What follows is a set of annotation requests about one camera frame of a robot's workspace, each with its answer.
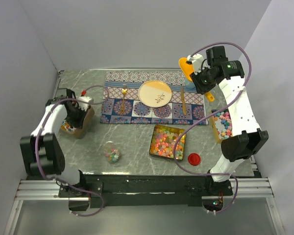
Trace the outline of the brown box of candies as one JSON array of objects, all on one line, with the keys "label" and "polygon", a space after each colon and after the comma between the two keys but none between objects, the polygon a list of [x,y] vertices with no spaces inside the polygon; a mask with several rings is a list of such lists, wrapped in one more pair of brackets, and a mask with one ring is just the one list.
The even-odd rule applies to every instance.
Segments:
[{"label": "brown box of candies", "polygon": [[86,134],[88,126],[90,122],[92,121],[94,114],[95,114],[94,109],[90,106],[86,112],[86,116],[83,120],[81,128],[71,127],[66,122],[66,120],[64,120],[60,126],[60,131],[76,139],[81,139]]}]

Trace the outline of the yellow plastic scoop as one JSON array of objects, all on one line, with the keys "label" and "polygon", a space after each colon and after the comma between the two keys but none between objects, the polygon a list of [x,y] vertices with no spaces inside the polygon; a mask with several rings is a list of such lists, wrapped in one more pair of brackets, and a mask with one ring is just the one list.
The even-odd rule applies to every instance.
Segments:
[{"label": "yellow plastic scoop", "polygon": [[[178,61],[178,63],[179,63],[179,66],[180,66],[182,72],[185,75],[185,79],[188,78],[189,80],[191,80],[190,75],[191,75],[191,73],[194,72],[193,66],[191,65],[191,63],[187,61],[187,58],[186,57],[180,58],[179,61]],[[204,65],[206,65],[205,59],[202,62],[201,70],[203,69],[203,66]]]}]

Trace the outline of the clear glass jar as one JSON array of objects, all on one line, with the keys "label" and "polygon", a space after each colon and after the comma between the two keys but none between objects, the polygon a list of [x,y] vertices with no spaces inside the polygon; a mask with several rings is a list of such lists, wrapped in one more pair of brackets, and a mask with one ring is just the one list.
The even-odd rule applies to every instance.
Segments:
[{"label": "clear glass jar", "polygon": [[107,161],[110,163],[116,163],[120,159],[120,151],[112,141],[105,143],[103,151]]}]

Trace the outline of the square tin of translucent candies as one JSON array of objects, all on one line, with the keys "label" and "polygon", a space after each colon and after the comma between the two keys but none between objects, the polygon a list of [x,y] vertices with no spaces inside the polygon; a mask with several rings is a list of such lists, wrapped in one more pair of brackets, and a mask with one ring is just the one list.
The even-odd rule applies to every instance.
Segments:
[{"label": "square tin of translucent candies", "polygon": [[149,155],[159,159],[173,159],[173,148],[183,132],[180,128],[156,124],[151,137]]}]

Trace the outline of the red jar lid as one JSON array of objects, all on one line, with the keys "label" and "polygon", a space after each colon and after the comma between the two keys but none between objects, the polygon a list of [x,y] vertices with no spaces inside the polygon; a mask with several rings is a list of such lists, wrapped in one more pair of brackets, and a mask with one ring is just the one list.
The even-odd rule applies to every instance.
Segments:
[{"label": "red jar lid", "polygon": [[201,157],[197,153],[191,153],[188,156],[188,162],[193,166],[199,165],[201,162]]}]

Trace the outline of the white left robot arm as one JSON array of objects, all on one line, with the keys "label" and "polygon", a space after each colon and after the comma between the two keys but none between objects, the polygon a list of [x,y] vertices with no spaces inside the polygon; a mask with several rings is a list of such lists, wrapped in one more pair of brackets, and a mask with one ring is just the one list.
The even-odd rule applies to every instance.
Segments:
[{"label": "white left robot arm", "polygon": [[90,105],[93,99],[85,94],[76,97],[70,89],[59,89],[56,96],[46,102],[44,116],[37,128],[20,139],[27,175],[66,182],[78,197],[86,194],[88,185],[81,170],[65,167],[65,157],[56,136],[63,122],[78,133],[85,129],[87,118],[94,114]]}]

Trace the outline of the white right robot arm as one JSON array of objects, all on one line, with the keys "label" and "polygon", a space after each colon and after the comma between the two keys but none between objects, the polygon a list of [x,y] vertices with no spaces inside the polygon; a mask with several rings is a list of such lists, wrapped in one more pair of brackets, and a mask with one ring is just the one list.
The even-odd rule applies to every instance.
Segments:
[{"label": "white right robot arm", "polygon": [[250,75],[245,75],[241,62],[228,60],[221,43],[206,46],[205,50],[205,59],[198,53],[187,57],[187,63],[193,66],[190,79],[200,94],[219,86],[232,121],[232,136],[221,142],[222,155],[209,171],[212,178],[204,184],[208,194],[216,195],[222,189],[221,182],[256,154],[269,134],[261,129],[252,111],[245,87]]}]

